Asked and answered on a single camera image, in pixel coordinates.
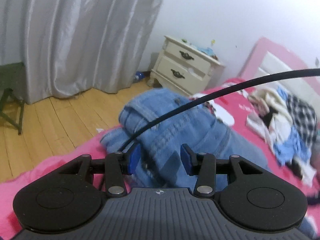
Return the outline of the black white plaid shirt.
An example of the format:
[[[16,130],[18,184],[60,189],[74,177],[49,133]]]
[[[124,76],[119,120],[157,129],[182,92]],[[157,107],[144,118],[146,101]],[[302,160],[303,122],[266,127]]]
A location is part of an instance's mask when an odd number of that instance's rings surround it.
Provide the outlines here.
[[[286,97],[286,106],[292,118],[291,132],[285,144],[291,144],[297,153],[304,153],[305,159],[311,156],[311,147],[316,141],[317,115],[306,101],[293,94]]]

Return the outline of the light blue shirt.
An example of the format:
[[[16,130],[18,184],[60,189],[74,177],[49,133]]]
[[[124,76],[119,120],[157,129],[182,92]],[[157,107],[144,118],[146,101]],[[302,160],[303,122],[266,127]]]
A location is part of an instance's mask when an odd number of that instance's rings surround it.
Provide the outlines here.
[[[293,159],[309,163],[311,146],[317,137],[317,116],[313,107],[297,96],[277,88],[280,97],[285,101],[287,112],[292,119],[289,135],[284,142],[276,142],[273,150],[278,163],[283,166]]]

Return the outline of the pink floral bed blanket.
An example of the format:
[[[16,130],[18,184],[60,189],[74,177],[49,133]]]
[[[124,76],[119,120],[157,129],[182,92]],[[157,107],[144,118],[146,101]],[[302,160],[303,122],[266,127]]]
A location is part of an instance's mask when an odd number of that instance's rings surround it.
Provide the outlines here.
[[[256,146],[168,89],[127,103],[86,153],[17,191],[15,239],[317,239],[302,191]]]

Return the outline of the cream knit sweater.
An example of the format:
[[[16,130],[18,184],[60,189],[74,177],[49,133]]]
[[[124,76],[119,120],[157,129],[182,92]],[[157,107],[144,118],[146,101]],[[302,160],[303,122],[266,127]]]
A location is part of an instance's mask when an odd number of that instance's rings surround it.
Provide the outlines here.
[[[275,89],[268,87],[257,89],[249,94],[248,100],[257,109],[260,116],[265,116],[270,113],[271,109],[274,109],[289,122],[292,122],[285,100]]]

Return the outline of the black garment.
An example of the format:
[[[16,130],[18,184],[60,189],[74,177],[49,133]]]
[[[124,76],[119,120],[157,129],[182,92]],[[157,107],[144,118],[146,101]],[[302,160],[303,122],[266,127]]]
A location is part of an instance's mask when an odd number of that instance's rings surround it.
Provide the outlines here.
[[[269,112],[267,114],[259,114],[259,118],[263,121],[267,128],[269,128],[274,114],[278,114],[278,111],[273,107],[269,107]]]

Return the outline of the cream bedside nightstand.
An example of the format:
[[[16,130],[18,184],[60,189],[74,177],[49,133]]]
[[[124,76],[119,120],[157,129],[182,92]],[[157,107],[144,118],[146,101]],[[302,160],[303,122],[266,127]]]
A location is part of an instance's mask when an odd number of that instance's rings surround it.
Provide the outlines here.
[[[165,36],[147,85],[160,85],[181,95],[193,95],[217,82],[225,66],[182,40]]]

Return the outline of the grey curtain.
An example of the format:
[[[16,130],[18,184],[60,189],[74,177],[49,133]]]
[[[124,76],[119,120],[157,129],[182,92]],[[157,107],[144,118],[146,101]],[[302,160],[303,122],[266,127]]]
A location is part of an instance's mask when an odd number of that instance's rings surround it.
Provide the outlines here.
[[[133,83],[163,0],[1,0],[1,64],[32,104]]]

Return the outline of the white paper scrap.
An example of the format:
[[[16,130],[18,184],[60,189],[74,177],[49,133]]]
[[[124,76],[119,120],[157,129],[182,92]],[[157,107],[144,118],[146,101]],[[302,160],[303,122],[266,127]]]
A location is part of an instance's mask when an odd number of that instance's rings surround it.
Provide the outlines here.
[[[104,129],[103,129],[103,128],[97,128],[96,130],[97,130],[97,132],[98,132],[98,133],[101,133],[101,132],[103,132],[103,131],[104,131]]]

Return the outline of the pink cream bed headboard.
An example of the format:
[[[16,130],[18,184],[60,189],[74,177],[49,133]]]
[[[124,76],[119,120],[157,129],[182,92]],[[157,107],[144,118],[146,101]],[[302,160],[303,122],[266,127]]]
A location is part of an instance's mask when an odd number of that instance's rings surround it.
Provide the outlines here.
[[[295,53],[284,46],[262,37],[254,46],[239,76],[250,80],[265,75],[307,69],[307,65]],[[319,115],[319,78],[304,77],[288,79],[267,84],[268,87],[278,86],[293,93],[310,104]]]

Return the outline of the blue bottle on floor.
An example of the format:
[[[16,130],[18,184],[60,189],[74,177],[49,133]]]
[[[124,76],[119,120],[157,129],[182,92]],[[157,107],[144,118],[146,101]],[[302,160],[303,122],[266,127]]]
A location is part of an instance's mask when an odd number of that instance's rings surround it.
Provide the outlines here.
[[[134,81],[134,83],[139,82],[139,81],[143,80],[144,77],[145,77],[145,75],[143,72],[136,72],[133,81]]]

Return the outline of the green folding stool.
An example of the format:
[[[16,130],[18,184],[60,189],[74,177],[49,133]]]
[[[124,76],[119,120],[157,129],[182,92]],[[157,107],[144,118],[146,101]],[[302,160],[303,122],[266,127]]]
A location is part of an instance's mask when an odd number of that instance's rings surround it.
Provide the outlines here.
[[[12,126],[14,126],[18,131],[18,135],[22,134],[25,101],[18,99],[14,94],[14,84],[16,82],[19,72],[23,67],[23,62],[1,65],[1,91],[3,92],[0,101],[1,118],[3,118]],[[10,116],[3,112],[4,106],[8,102],[8,98],[11,98],[20,106],[20,115],[18,122],[16,122],[14,119],[12,119]]]

